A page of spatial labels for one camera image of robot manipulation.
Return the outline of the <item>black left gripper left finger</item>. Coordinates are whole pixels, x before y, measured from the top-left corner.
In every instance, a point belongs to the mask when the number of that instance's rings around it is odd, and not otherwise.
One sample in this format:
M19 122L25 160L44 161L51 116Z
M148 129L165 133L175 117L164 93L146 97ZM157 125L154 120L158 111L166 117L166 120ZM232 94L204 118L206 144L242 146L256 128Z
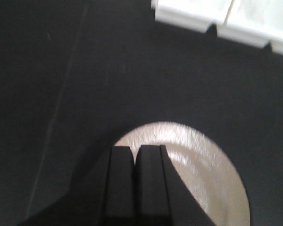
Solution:
M133 226L134 161L129 147L105 151L89 172L23 226Z

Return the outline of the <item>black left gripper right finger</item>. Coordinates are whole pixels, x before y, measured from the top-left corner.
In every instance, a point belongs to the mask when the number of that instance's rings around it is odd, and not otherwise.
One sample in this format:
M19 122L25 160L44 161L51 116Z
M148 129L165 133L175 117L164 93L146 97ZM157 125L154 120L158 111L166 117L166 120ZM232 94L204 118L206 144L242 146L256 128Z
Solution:
M137 225L214 225L180 178L164 145L142 145L135 174Z

